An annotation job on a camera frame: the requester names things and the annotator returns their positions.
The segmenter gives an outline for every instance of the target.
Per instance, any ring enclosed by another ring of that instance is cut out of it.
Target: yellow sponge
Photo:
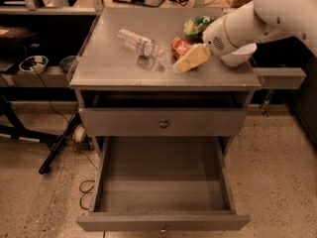
[[[177,60],[173,70],[179,73],[186,72],[206,62],[210,56],[211,52],[205,44],[195,44]]]

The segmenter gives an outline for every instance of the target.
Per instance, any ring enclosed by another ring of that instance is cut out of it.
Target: open drawer
[[[217,138],[106,138],[85,231],[240,230]]]

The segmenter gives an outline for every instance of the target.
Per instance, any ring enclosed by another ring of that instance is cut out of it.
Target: drawer handle
[[[166,129],[169,126],[169,123],[166,120],[161,120],[159,126],[163,129]]]

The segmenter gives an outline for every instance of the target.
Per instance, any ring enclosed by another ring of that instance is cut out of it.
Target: white bowl
[[[44,56],[32,56],[23,60],[19,68],[27,73],[40,74],[47,68],[48,62],[48,58]]]
[[[232,53],[221,56],[220,59],[228,66],[238,66],[249,60],[256,50],[256,44],[248,44]]]

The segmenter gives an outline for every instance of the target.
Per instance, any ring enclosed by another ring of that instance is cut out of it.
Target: green object
[[[189,19],[184,24],[185,29],[183,32],[188,36],[200,34],[215,20],[216,18],[208,16],[197,16]]]

